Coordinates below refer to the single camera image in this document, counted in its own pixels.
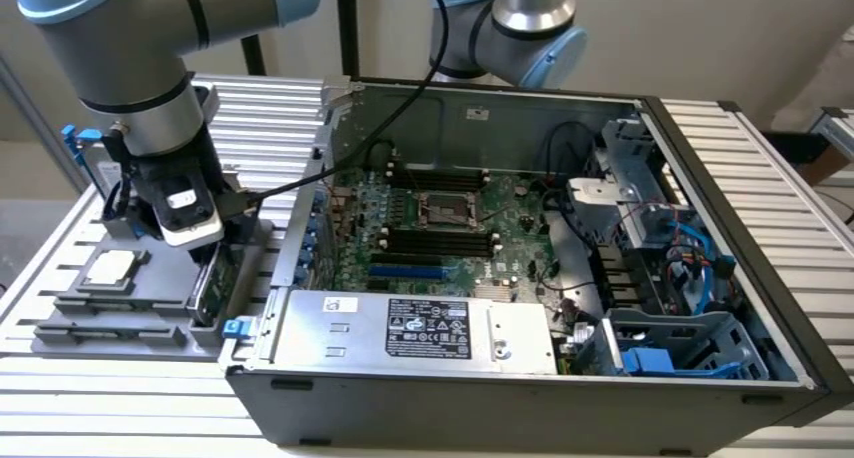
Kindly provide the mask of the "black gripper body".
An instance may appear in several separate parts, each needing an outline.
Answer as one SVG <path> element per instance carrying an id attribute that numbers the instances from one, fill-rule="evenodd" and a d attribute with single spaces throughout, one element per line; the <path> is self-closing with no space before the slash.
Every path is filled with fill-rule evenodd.
<path id="1" fill-rule="evenodd" d="M 198 256 L 217 245 L 253 241 L 258 210 L 211 145 L 186 145 L 161 155 L 130 159 L 130 178 L 149 205 L 143 223 L 169 246 Z"/>

